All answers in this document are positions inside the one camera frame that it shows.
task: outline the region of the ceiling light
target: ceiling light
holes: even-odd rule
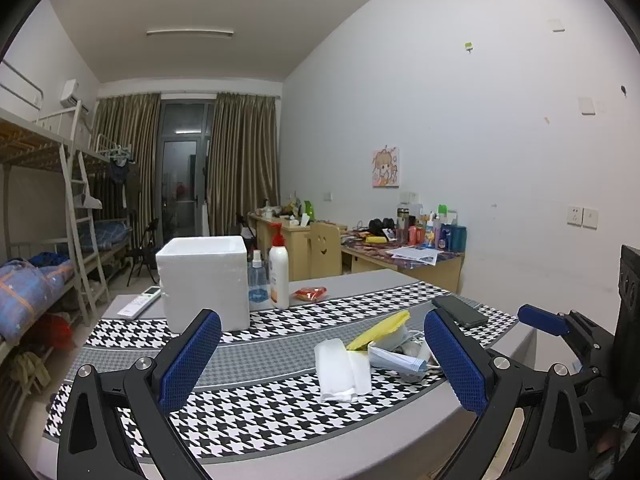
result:
[[[148,36],[207,36],[211,38],[232,38],[234,32],[225,28],[153,28]]]

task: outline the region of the water bottle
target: water bottle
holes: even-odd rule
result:
[[[254,259],[249,266],[249,311],[271,308],[267,272],[260,258],[260,251],[254,250]]]

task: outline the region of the cartoon girl picture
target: cartoon girl picture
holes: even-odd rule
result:
[[[384,147],[373,152],[373,187],[398,187],[398,147]]]

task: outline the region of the blue gripper pad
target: blue gripper pad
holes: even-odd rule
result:
[[[182,409],[222,336],[217,313],[211,312],[162,377],[158,405],[165,415]]]
[[[518,319],[524,324],[551,335],[569,333],[569,327],[563,318],[530,304],[524,304],[519,308]]]
[[[482,415],[487,406],[484,377],[435,310],[424,317],[424,339],[462,407]]]

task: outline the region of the door frame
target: door frame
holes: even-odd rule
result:
[[[167,104],[203,104],[202,127],[199,134],[162,134],[164,125],[165,107]],[[154,184],[154,212],[158,221],[158,244],[164,245],[162,232],[162,163],[164,158],[164,144],[181,140],[196,141],[196,172],[194,176],[195,194],[198,199],[195,211],[196,236],[202,235],[202,207],[207,196],[207,141],[211,138],[211,125],[213,119],[214,100],[204,99],[164,99],[160,105],[160,118],[158,123],[158,136],[156,139],[156,180]]]

